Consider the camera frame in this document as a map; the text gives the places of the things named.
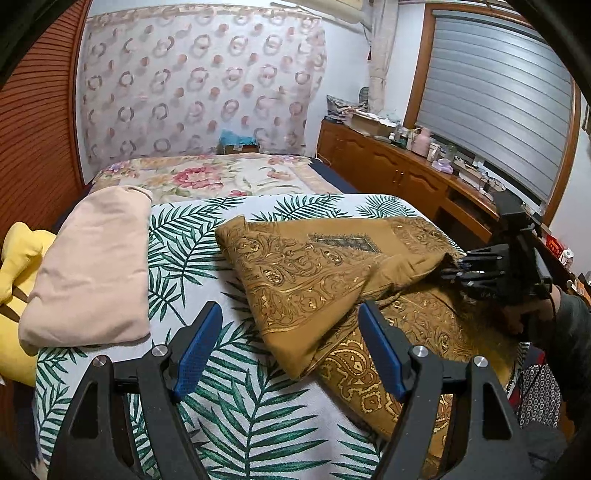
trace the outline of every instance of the folded cloth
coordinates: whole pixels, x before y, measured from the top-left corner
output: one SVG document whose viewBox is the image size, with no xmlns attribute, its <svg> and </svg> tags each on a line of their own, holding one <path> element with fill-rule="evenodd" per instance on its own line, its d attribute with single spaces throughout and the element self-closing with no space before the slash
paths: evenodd
<svg viewBox="0 0 591 480">
<path fill-rule="evenodd" d="M 358 327 L 375 300 L 411 343 L 457 361 L 485 355 L 506 384 L 517 342 L 495 328 L 486 305 L 442 285 L 436 274 L 459 258 L 422 218 L 314 219 L 246 223 L 216 239 L 244 284 L 256 325 L 291 378 L 316 370 L 374 430 L 390 437 L 401 406 L 385 390 Z M 442 396 L 430 453 L 440 458 L 451 412 Z"/>
<path fill-rule="evenodd" d="M 47 251 L 18 326 L 34 355 L 44 346 L 138 340 L 148 320 L 148 218 L 152 194 L 108 187 L 83 199 Z"/>
</svg>

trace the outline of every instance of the cardboard box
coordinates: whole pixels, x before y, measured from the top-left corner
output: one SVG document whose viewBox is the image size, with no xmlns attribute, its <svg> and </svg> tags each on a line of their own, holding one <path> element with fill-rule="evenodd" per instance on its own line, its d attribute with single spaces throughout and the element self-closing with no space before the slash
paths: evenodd
<svg viewBox="0 0 591 480">
<path fill-rule="evenodd" d="M 378 120 L 368 118 L 356 112 L 353 112 L 349 126 L 356 132 L 367 137 L 380 136 L 388 138 L 390 133 L 394 131 L 393 127 L 388 127 L 387 125 L 381 124 Z"/>
<path fill-rule="evenodd" d="M 260 145 L 217 145 L 217 153 L 219 155 L 232 155 L 233 153 L 258 153 L 261 149 Z"/>
</svg>

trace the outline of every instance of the metal bolt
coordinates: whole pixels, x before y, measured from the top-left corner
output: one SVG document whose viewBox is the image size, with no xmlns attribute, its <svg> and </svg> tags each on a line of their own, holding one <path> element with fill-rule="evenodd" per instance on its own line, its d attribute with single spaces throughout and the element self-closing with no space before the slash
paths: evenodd
<svg viewBox="0 0 591 480">
<path fill-rule="evenodd" d="M 168 353 L 168 347 L 166 345 L 156 345 L 152 348 L 152 355 L 154 356 L 164 356 Z"/>
<path fill-rule="evenodd" d="M 106 363 L 107 363 L 107 357 L 104 355 L 99 355 L 99 356 L 96 356 L 92 359 L 92 364 L 95 367 L 102 367 Z"/>
<path fill-rule="evenodd" d="M 423 345 L 417 345 L 413 347 L 413 353 L 419 357 L 419 358 L 423 358 L 426 357 L 429 354 L 429 350 L 427 350 L 426 346 Z"/>
<path fill-rule="evenodd" d="M 482 355 L 474 357 L 474 363 L 477 367 L 480 368 L 488 367 L 488 360 L 484 358 Z"/>
</svg>

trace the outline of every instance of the person's hand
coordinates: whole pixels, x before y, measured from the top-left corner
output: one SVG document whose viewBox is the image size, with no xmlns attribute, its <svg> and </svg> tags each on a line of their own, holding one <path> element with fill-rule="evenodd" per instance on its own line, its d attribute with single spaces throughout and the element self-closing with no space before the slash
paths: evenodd
<svg viewBox="0 0 591 480">
<path fill-rule="evenodd" d="M 552 285 L 550 296 L 554 301 L 556 311 L 560 308 L 560 290 L 556 285 Z M 503 308 L 503 314 L 507 323 L 507 328 L 513 335 L 523 333 L 523 323 L 521 316 L 526 313 L 535 313 L 540 320 L 550 322 L 554 319 L 554 309 L 550 300 L 530 300 L 519 305 L 509 305 Z"/>
</svg>

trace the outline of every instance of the pink container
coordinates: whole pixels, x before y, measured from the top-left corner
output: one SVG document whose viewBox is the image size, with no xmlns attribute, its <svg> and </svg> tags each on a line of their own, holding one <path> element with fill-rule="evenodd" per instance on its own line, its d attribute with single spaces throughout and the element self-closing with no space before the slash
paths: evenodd
<svg viewBox="0 0 591 480">
<path fill-rule="evenodd" d="M 431 142 L 433 142 L 431 131 L 428 128 L 423 128 L 421 133 L 414 137 L 413 152 L 426 158 L 429 155 Z"/>
</svg>

